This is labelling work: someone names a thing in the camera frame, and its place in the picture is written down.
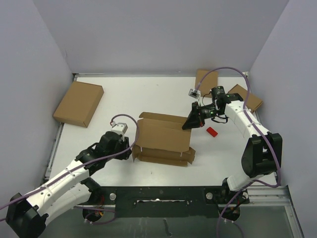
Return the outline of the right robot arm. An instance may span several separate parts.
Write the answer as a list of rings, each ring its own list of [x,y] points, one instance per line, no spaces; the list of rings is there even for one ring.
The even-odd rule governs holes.
[[[198,101],[191,104],[191,111],[182,128],[203,127],[207,119],[221,118],[231,120],[247,141],[240,168],[222,182],[221,199],[230,203],[238,197],[238,191],[255,182],[270,186],[261,178],[280,172],[282,137],[265,128],[247,109],[238,93],[226,93],[222,86],[217,86],[210,90],[210,94],[211,104],[202,106]]]

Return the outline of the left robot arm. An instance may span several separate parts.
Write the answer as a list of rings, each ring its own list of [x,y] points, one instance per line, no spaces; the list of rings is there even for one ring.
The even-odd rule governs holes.
[[[25,195],[12,196],[5,205],[6,223],[20,238],[39,237],[52,220],[72,207],[98,202],[100,186],[91,176],[109,160],[127,160],[130,154],[129,138],[123,132],[106,132],[55,177]]]

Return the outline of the small red block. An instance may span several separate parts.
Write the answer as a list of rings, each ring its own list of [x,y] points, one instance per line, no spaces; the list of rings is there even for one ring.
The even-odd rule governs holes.
[[[216,137],[218,135],[218,132],[215,131],[212,127],[208,127],[206,129],[206,131],[208,132],[208,134],[210,134],[212,137]]]

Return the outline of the brown cardboard box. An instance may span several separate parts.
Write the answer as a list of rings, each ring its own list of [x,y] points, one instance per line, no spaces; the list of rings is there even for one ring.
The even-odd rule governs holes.
[[[192,164],[196,151],[190,147],[191,130],[182,129],[185,121],[185,117],[142,112],[133,159],[180,167]]]

